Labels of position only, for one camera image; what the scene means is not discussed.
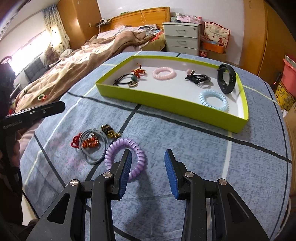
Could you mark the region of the person's left hand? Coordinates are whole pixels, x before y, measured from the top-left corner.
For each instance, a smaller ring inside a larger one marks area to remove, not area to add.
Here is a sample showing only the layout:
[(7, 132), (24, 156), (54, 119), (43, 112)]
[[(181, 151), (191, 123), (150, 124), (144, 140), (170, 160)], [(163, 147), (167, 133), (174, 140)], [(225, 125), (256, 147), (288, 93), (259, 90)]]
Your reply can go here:
[(29, 128), (26, 132), (20, 133), (16, 132), (16, 142), (13, 148), (13, 155), (11, 158), (11, 164), (14, 167), (20, 167), (21, 157), (34, 135), (35, 130), (33, 128)]

